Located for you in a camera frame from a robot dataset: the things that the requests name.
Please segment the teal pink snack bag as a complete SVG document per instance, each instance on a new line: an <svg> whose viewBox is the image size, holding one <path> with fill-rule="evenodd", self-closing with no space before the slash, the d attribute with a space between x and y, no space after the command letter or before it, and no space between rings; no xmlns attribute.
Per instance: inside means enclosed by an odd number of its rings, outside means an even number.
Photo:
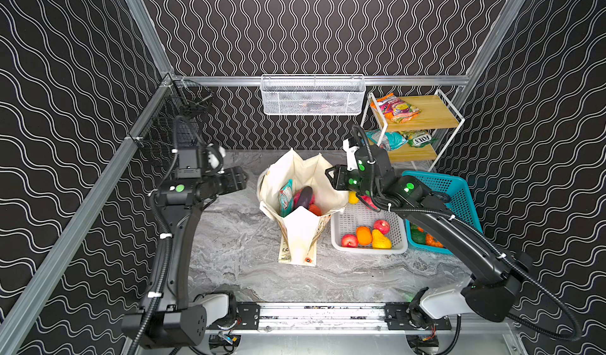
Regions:
<svg viewBox="0 0 606 355"><path fill-rule="evenodd" d="M287 217L294 209L293 180L289 179L279 190L279 214Z"/></svg>

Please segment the red bell pepper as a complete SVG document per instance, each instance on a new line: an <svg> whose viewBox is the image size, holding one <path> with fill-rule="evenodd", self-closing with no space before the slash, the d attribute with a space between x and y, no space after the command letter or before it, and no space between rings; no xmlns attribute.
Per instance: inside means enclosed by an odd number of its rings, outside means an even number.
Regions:
<svg viewBox="0 0 606 355"><path fill-rule="evenodd" d="M323 215L321 209L317 205L315 205L315 204L309 205L308 210L310 212L314 213L316 216L322 216Z"/></svg>

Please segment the cream canvas grocery bag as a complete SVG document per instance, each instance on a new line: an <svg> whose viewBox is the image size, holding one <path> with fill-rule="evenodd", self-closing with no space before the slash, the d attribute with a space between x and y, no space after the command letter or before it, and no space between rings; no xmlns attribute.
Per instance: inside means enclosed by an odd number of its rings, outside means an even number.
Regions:
<svg viewBox="0 0 606 355"><path fill-rule="evenodd" d="M332 167L322 154L303 159L291 149L270 167L257 181L257 198L260 209L276 222L282 239L279 262L290 265L315 267L317 241L327 228L332 215L344 206L344 196L331 187L324 172ZM285 218L279 214L279 190L293 180L294 209ZM322 216L308 210L317 205Z"/></svg>

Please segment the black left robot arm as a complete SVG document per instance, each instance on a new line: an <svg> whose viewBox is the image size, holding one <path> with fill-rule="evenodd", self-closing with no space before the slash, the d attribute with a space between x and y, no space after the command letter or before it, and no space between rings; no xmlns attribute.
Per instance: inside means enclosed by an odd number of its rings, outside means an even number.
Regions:
<svg viewBox="0 0 606 355"><path fill-rule="evenodd" d="M239 166L225 168L219 147L203 141L185 116L174 118L172 140L170 167L148 195L159 231L151 279L137 311L122 319L129 354L161 348L178 353L200 345L212 325L229 331L241 322L231 292L191 300L188 273L202 213L219 196L246 189L248 174Z"/></svg>

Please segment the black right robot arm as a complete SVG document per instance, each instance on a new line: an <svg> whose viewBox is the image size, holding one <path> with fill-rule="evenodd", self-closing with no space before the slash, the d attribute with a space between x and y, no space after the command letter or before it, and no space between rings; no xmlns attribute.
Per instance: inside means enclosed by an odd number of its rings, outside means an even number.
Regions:
<svg viewBox="0 0 606 355"><path fill-rule="evenodd" d="M575 342L582 337L581 325L571 309L530 275L532 260L527 255L516 256L493 244L447 207L442 192L432 191L416 177L397 176L388 153L370 143L358 124L352 127L351 138L356 147L353 160L325 171L333 189L369 198L371 210L394 213L421 227L470 271L470 276L457 284L420 290L408 305L411 326L427 328L445 316L474 313L495 323L509 319L555 340ZM562 311L571 322L569 331L550 331L511 312L524 283L535 286Z"/></svg>

